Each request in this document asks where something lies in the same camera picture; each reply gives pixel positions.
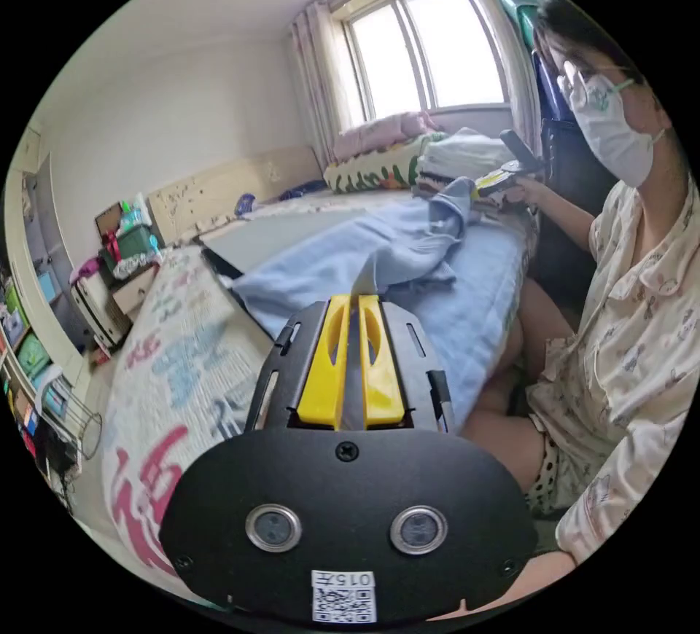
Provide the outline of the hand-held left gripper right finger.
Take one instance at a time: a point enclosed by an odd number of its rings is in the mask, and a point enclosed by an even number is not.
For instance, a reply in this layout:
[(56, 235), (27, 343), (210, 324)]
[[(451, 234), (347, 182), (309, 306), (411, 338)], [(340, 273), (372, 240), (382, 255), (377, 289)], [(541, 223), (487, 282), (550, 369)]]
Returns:
[(364, 424), (398, 425), (405, 406), (382, 302), (376, 295), (365, 294), (357, 304)]

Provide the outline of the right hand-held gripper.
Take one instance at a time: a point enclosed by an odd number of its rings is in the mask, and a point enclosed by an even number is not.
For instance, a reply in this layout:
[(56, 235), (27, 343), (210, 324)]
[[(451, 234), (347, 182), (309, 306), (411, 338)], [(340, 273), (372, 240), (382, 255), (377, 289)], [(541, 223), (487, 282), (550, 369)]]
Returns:
[(518, 186), (519, 179), (536, 179), (543, 173), (543, 162), (540, 159), (520, 161), (511, 160), (480, 177), (474, 183), (474, 199), (502, 199), (505, 193)]

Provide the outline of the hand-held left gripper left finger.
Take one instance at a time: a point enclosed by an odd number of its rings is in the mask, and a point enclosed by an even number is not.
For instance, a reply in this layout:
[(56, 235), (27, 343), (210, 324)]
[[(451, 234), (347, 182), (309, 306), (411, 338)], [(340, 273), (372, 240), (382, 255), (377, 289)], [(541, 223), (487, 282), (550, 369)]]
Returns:
[(350, 312), (350, 295), (335, 295), (330, 298), (297, 405), (297, 416), (302, 423), (341, 424)]

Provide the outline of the person's right hand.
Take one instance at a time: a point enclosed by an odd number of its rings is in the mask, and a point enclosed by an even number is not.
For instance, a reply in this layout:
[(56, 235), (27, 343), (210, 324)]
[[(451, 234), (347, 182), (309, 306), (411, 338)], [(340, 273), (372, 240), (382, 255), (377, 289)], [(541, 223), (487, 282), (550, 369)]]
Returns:
[(546, 184), (536, 179), (517, 177), (509, 199), (512, 202), (525, 203), (546, 213), (552, 194), (552, 191)]

